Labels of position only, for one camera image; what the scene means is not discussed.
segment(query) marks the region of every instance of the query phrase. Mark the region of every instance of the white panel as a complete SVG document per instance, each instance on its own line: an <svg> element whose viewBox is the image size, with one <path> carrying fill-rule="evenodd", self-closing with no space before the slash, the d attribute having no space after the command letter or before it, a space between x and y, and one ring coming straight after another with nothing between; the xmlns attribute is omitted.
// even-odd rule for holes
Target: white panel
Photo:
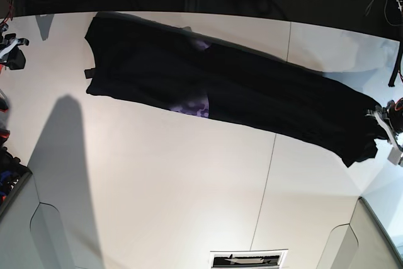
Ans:
<svg viewBox="0 0 403 269"><path fill-rule="evenodd" d="M87 95L92 16L55 15L44 42L35 17L16 18L11 28L31 40L27 65L0 77L13 106L8 145L24 163L32 154L40 200L60 211L75 265L155 268L153 259L197 269L208 266L210 251L248 250L274 135ZM211 31L228 31L217 18ZM201 22L192 28L202 31ZM268 45L280 39L261 30Z"/></svg>
<svg viewBox="0 0 403 269"><path fill-rule="evenodd" d="M0 220L0 268L44 269L30 232L39 205L31 177Z"/></svg>
<svg viewBox="0 0 403 269"><path fill-rule="evenodd" d="M321 260L316 269L331 269L336 259L349 225L337 226L330 233Z"/></svg>
<svg viewBox="0 0 403 269"><path fill-rule="evenodd" d="M30 229L33 242L35 243L43 267L45 269L61 269L40 206L38 206L37 211L32 216Z"/></svg>
<svg viewBox="0 0 403 269"><path fill-rule="evenodd" d="M399 44L386 38L292 23L288 61L324 72L362 72L386 66Z"/></svg>
<svg viewBox="0 0 403 269"><path fill-rule="evenodd" d="M331 269L349 268L358 249L359 249L359 247L358 247L357 238L356 238L353 230L349 226L346 231L346 236L343 239L343 242L340 246L338 255L335 258Z"/></svg>
<svg viewBox="0 0 403 269"><path fill-rule="evenodd" d="M362 201L357 203L350 225L359 249L349 269L401 268Z"/></svg>
<svg viewBox="0 0 403 269"><path fill-rule="evenodd" d="M252 250L289 249L285 267L316 268L359 194L335 154L277 135Z"/></svg>

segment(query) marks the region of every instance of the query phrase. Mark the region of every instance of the black fabric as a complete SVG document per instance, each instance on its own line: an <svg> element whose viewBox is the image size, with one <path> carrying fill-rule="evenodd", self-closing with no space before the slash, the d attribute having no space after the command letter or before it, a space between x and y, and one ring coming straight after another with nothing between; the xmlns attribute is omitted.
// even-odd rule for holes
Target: black fabric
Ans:
<svg viewBox="0 0 403 269"><path fill-rule="evenodd" d="M194 39L211 46L198 50ZM203 91L209 118L322 146L347 166L375 157L374 139L386 137L366 116L378 105L369 96L239 45L115 14L97 15L86 40L96 65L89 94L168 110Z"/></svg>
<svg viewBox="0 0 403 269"><path fill-rule="evenodd" d="M93 69L86 69L86 70L84 70L84 73L85 73L85 75L86 75L86 79L94 78L94 75L95 75L95 68L93 68Z"/></svg>

